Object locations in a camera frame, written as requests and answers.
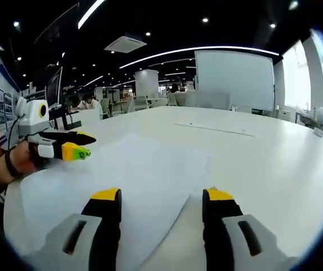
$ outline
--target wrist strap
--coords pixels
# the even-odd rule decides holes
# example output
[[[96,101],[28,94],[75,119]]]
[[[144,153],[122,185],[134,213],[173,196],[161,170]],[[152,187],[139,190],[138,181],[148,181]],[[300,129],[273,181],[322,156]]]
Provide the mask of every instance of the wrist strap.
[[[12,177],[18,177],[20,176],[20,172],[18,172],[18,170],[14,167],[14,165],[12,164],[11,162],[11,158],[10,158],[10,153],[11,151],[13,150],[14,148],[8,150],[6,153],[5,153],[5,162],[6,162],[6,167],[7,167],[7,170],[8,172],[10,173],[10,175]]]

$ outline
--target paper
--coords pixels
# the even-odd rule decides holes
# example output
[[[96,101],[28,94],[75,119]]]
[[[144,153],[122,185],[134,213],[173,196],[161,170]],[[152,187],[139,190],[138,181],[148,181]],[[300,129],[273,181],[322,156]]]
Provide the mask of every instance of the paper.
[[[116,269],[136,270],[200,185],[207,162],[205,151],[129,135],[92,150],[84,161],[60,163],[29,176],[21,191],[36,249],[53,227],[81,213],[92,194],[116,186],[123,195]]]

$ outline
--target black ceiling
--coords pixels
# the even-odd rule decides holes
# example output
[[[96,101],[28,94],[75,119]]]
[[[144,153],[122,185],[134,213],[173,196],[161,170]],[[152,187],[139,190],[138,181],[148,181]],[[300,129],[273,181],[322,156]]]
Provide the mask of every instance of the black ceiling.
[[[195,66],[194,60],[189,60],[193,51],[119,67],[150,55],[197,46],[245,46],[283,54],[308,36],[312,27],[323,27],[323,7],[314,1],[300,0],[299,7],[289,11],[290,0],[106,0],[78,30],[78,21],[94,2],[43,0],[7,5],[9,19],[0,32],[0,45],[5,48],[1,57],[21,89],[30,81],[44,84],[46,67],[57,62],[64,67],[63,86],[83,86],[101,75],[104,77],[91,87],[116,85],[133,79],[140,68],[177,59],[187,60],[152,68],[159,71],[160,80],[188,79],[195,74],[195,69],[186,68]],[[19,29],[13,27],[13,21],[20,22]],[[272,29],[270,23],[277,27]],[[104,51],[125,32],[140,36],[147,45],[128,54]],[[186,74],[165,77],[176,72]]]

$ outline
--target computer monitor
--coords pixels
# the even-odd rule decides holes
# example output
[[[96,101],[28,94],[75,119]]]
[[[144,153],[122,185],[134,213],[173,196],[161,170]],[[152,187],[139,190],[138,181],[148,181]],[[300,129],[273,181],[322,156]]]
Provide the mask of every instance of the computer monitor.
[[[58,107],[61,103],[61,75],[62,75],[61,67],[56,74],[51,78],[47,85],[46,89],[46,100],[49,105],[49,109],[53,109]]]

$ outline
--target ceiling vent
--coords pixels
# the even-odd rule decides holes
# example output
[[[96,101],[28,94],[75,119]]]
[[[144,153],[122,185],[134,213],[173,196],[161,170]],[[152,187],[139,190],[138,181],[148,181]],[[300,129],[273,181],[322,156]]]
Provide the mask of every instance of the ceiling vent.
[[[121,36],[116,41],[113,41],[111,44],[109,44],[105,48],[105,50],[127,54],[145,45],[146,45],[145,42],[136,40],[135,38]]]

